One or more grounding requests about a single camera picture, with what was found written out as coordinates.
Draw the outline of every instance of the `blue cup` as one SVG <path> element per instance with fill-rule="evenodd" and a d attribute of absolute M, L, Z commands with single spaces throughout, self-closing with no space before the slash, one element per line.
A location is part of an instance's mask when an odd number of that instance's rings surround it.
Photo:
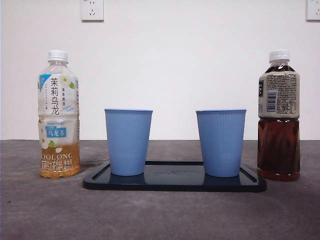
<path fill-rule="evenodd" d="M 239 175 L 246 109 L 196 111 L 204 171 L 214 177 Z"/>
<path fill-rule="evenodd" d="M 111 173 L 119 176 L 142 174 L 153 111 L 112 108 L 104 111 Z"/>

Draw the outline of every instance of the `cup rim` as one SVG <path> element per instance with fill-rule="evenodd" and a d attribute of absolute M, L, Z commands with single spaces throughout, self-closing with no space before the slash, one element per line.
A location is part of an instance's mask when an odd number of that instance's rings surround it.
<path fill-rule="evenodd" d="M 148 110 L 148 109 L 131 109 L 131 108 L 105 108 L 104 111 L 153 112 L 153 110 Z"/>
<path fill-rule="evenodd" d="M 243 112 L 247 111 L 245 108 L 230 108 L 230 109 L 207 109 L 207 110 L 196 110 L 196 113 L 205 113 L 205 112 Z"/>

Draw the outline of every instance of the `bottle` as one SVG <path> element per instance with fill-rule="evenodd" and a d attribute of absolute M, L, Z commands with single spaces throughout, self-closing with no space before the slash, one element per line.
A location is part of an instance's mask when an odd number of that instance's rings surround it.
<path fill-rule="evenodd" d="M 48 63 L 37 82 L 40 175 L 69 177 L 80 170 L 78 79 L 66 52 L 50 51 Z"/>
<path fill-rule="evenodd" d="M 259 79 L 257 172 L 276 181 L 300 175 L 300 76 L 289 61 L 288 50 L 271 52 Z"/>

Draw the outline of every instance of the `jasmine oolong tea bottle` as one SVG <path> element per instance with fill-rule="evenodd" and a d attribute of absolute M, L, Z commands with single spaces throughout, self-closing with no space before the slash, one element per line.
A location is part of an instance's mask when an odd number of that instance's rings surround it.
<path fill-rule="evenodd" d="M 50 51 L 48 62 L 37 82 L 40 174 L 69 177 L 80 170 L 78 79 L 66 52 Z"/>

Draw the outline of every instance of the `concrete surface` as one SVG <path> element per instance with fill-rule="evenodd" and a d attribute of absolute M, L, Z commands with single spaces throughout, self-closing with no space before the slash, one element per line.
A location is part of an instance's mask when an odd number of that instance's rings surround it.
<path fill-rule="evenodd" d="M 320 141 L 301 141 L 301 176 L 260 193 L 100 191 L 82 179 L 108 159 L 106 141 L 80 142 L 81 173 L 39 175 L 34 140 L 1 141 L 2 240 L 320 239 Z M 257 142 L 242 163 L 256 170 Z M 150 160 L 201 161 L 200 143 L 150 141 Z"/>

